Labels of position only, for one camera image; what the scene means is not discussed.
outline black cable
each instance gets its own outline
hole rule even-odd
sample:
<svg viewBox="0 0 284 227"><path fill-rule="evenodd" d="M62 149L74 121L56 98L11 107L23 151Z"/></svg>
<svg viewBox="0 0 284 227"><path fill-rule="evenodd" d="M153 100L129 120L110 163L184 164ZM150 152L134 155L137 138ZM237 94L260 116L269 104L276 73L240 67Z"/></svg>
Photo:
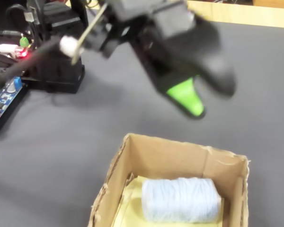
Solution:
<svg viewBox="0 0 284 227"><path fill-rule="evenodd" d="M93 8L96 7L99 2L97 1L97 3L93 6L89 6L92 2L92 0L80 0L81 3L86 6L86 8L88 9L88 11L91 13L91 15L93 15L94 17L96 16L96 13L94 12Z"/></svg>
<svg viewBox="0 0 284 227"><path fill-rule="evenodd" d="M18 37L21 37L21 32L19 32L19 31L10 31L10 30L0 31L0 37L4 37L4 36L18 36Z"/></svg>
<svg viewBox="0 0 284 227"><path fill-rule="evenodd" d="M50 51L57 50L59 48L60 40L61 37L53 36L51 40L43 43L43 45L31 53L28 58L9 67L4 74L0 75L0 85L19 75L19 73L27 70L28 68L35 66Z"/></svg>
<svg viewBox="0 0 284 227"><path fill-rule="evenodd" d="M20 10L23 15L17 14L16 15L17 17L15 17L15 14L13 14L13 13L15 13L17 10ZM27 9L24 6L22 6L20 4L14 4L14 5L12 5L12 6L10 6L6 9L5 15L6 15L7 19L9 20L9 22L11 24L13 24L14 27L18 31L22 32L26 36L29 36L29 34L22 27L23 24L27 24L27 21L25 20L25 17L24 17L24 13L26 11L27 11Z"/></svg>

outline white connector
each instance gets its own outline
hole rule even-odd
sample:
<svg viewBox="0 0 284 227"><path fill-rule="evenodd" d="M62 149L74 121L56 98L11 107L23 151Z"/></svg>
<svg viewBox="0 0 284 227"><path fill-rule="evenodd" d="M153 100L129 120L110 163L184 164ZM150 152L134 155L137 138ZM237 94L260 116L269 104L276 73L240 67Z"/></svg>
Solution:
<svg viewBox="0 0 284 227"><path fill-rule="evenodd" d="M19 46L14 44L0 44L0 53L13 53L18 48Z"/></svg>
<svg viewBox="0 0 284 227"><path fill-rule="evenodd" d="M63 36L60 41L60 51L66 56L72 58L75 54L76 47L78 45L78 40L72 36ZM80 48L80 54L84 51L83 48Z"/></svg>

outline yellow paper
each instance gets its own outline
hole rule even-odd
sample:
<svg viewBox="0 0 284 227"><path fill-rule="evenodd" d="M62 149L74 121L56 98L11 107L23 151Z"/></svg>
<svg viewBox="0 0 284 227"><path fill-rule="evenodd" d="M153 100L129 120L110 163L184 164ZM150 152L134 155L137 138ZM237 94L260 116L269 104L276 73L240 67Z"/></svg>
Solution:
<svg viewBox="0 0 284 227"><path fill-rule="evenodd" d="M152 223L147 222L141 204L142 183L146 180L138 176L123 190L122 198L112 227L222 227L224 200L220 216L215 223Z"/></svg>

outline blue circuit board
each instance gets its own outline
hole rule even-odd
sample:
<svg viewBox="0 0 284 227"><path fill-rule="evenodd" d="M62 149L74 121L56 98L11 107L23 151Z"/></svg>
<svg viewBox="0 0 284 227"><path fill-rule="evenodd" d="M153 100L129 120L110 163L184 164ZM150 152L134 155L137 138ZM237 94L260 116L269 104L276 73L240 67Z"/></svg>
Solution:
<svg viewBox="0 0 284 227"><path fill-rule="evenodd" d="M22 89L20 77L14 78L0 90L0 117Z"/></svg>

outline red led light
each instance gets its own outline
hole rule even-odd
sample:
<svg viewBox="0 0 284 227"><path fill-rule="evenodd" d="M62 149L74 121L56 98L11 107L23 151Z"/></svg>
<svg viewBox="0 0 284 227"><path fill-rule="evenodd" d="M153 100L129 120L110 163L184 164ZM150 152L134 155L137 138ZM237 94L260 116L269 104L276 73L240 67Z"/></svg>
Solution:
<svg viewBox="0 0 284 227"><path fill-rule="evenodd" d="M21 56L22 56L22 57L26 57L26 56L27 56L27 54L28 54L28 53L27 53L27 51L23 51L23 52L21 52Z"/></svg>

